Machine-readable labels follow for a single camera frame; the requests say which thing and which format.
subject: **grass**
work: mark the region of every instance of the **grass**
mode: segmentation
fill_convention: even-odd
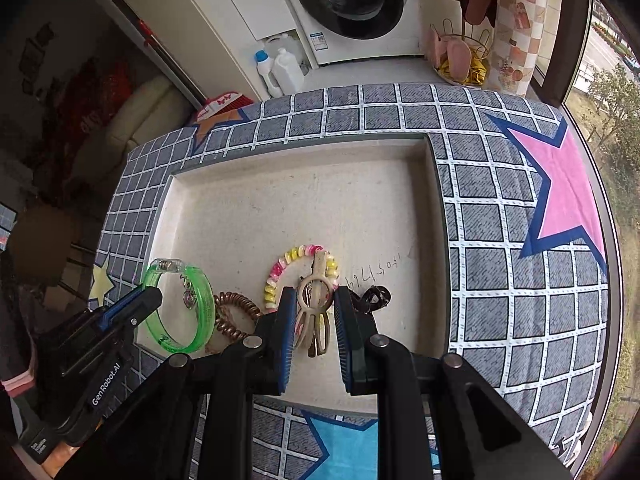
[[[575,90],[570,93],[566,104],[583,135],[589,137],[594,132],[590,146],[613,211],[620,244],[624,286],[624,330],[618,373],[605,420],[584,468],[582,477],[586,479],[592,478],[599,471],[603,453],[628,430],[631,422],[629,406],[621,397],[629,387],[640,388],[640,373],[636,372],[636,368],[640,370],[640,356],[637,356],[640,342],[640,230],[636,221],[640,210],[640,196],[637,192],[629,193],[617,184],[612,168],[607,164],[602,152],[595,148],[604,134],[603,111],[596,111],[593,100]]]

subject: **floor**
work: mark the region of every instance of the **floor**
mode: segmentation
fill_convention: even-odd
[[[303,91],[329,86],[407,82],[444,83],[421,57],[390,57],[346,61],[310,70]]]

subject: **green bracelet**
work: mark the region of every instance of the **green bracelet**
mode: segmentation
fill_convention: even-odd
[[[188,266],[181,260],[170,258],[154,260],[146,270],[145,277],[142,280],[143,285],[158,286],[160,276],[166,272],[182,274],[193,285],[198,305],[198,329],[196,330],[196,335],[187,346],[181,345],[167,333],[157,310],[146,318],[146,327],[158,344],[168,352],[184,352],[185,354],[195,352],[205,345],[214,329],[216,306],[213,301],[211,285],[199,267]]]

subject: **tree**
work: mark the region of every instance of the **tree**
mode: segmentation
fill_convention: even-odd
[[[640,118],[640,89],[628,77],[622,63],[618,63],[610,72],[596,70],[588,94],[596,101],[596,110],[599,112],[603,109],[606,114],[602,120],[603,133],[595,150],[599,150],[610,140],[615,140],[626,121],[633,120],[633,124],[625,127],[626,130],[638,125],[636,120]]]

